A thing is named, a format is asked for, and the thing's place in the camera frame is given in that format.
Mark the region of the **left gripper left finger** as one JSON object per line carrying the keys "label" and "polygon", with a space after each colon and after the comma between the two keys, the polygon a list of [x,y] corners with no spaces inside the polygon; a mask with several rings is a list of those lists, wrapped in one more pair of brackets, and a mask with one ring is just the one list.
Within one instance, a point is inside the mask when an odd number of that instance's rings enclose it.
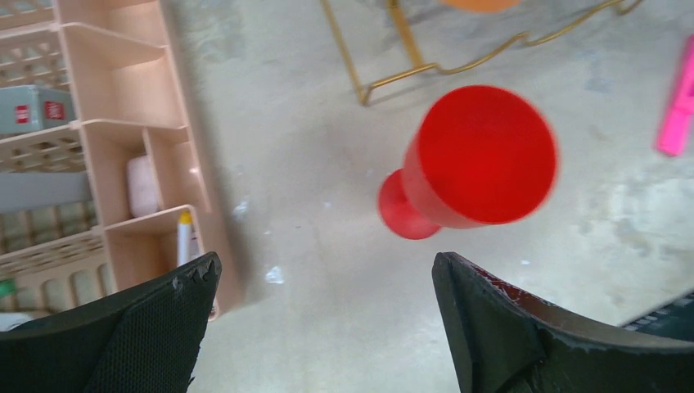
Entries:
{"label": "left gripper left finger", "polygon": [[222,273],[214,252],[1,335],[3,392],[185,392]]}

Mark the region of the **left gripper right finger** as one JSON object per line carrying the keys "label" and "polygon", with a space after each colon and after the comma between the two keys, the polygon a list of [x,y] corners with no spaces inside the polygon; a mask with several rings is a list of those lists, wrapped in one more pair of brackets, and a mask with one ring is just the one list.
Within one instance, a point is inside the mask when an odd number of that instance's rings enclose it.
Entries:
{"label": "left gripper right finger", "polygon": [[453,252],[431,274],[462,392],[693,389],[693,341],[584,317]]}

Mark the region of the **red wine glass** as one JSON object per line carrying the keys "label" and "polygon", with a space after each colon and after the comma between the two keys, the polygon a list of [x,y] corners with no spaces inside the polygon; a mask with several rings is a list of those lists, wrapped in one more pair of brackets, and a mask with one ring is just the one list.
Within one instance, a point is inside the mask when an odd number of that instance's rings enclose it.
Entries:
{"label": "red wine glass", "polygon": [[538,109],[511,90],[469,85],[426,112],[402,166],[382,183],[377,208],[384,225],[408,240],[509,224],[547,200],[559,167],[554,132]]}

